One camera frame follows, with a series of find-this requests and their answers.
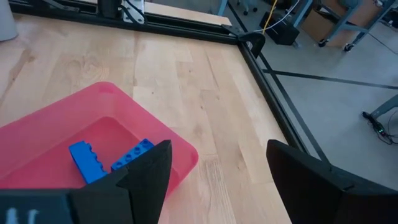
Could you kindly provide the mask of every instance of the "black metal frame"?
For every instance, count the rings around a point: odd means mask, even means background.
[[[64,10],[50,6],[43,7],[41,0],[9,0],[9,3],[12,12],[20,14],[237,45],[275,116],[286,141],[290,146],[308,153],[303,141],[287,116],[285,109],[256,62],[256,57],[260,54],[265,43],[263,35],[253,32],[245,33],[235,27],[226,25],[191,21],[152,13],[145,13],[146,23],[144,25],[134,24],[124,22],[121,17],[109,18],[102,16],[98,12],[104,9],[98,9],[99,5],[97,4],[76,0],[55,1],[73,10]],[[251,49],[246,42],[252,43]]]

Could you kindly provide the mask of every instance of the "cardboard box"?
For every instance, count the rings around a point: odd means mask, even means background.
[[[338,15],[343,15],[346,9],[340,6],[337,0],[325,0],[323,2]],[[365,27],[381,9],[374,5],[373,0],[364,0],[358,7],[356,12],[348,19],[348,21],[357,26]],[[324,39],[335,24],[323,16],[319,15],[313,9],[308,17],[304,20],[301,28],[315,41],[319,42]],[[352,30],[340,30],[328,43],[327,46],[344,47],[347,43],[351,43],[359,32]]]

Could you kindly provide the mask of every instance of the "caster wheel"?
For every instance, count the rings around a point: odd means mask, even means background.
[[[326,44],[328,42],[329,42],[329,40],[322,39],[321,41],[319,41],[318,46],[319,47],[324,47],[324,46],[326,46]]]
[[[353,47],[354,47],[354,45],[352,45],[352,44],[346,44],[345,47],[344,47],[344,51],[345,52],[349,52],[349,51],[351,51],[351,49]]]

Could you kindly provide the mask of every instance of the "yellow cable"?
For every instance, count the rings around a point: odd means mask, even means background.
[[[266,24],[264,25],[264,28],[263,28],[263,30],[262,30],[262,34],[263,34],[263,35],[264,35],[264,33],[266,32],[266,27],[267,27],[267,25],[268,25],[268,23],[269,23],[269,20],[271,19],[272,13],[274,12],[276,2],[277,2],[277,0],[274,1],[274,4],[272,5],[272,8],[271,8],[271,12],[269,13],[267,22],[266,22]]]

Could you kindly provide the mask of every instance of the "white cable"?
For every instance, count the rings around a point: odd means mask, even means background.
[[[274,26],[276,26],[278,23],[282,22],[282,21],[293,11],[293,9],[296,7],[296,5],[297,5],[299,2],[300,2],[300,0],[298,0],[298,1],[296,2],[296,4],[294,4],[294,6],[293,6],[289,11],[287,11],[287,14],[286,14],[283,18],[281,18],[278,22],[274,23],[272,26],[267,27],[266,30],[267,30],[267,29],[271,29],[271,28],[273,28]]]

